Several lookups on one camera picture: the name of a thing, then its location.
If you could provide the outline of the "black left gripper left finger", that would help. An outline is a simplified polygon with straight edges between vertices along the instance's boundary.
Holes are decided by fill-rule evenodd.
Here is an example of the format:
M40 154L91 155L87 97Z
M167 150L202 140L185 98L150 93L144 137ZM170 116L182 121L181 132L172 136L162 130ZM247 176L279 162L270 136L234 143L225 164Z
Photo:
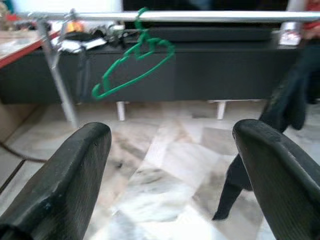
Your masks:
M112 132L90 122L67 138L0 217L3 240L81 240L99 195Z

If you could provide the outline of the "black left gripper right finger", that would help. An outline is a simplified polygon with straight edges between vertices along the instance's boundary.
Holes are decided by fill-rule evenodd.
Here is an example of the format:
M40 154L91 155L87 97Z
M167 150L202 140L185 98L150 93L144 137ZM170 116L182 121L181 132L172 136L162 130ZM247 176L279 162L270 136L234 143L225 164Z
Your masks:
M256 119L233 138L262 213L277 240L320 238L320 166L294 141Z

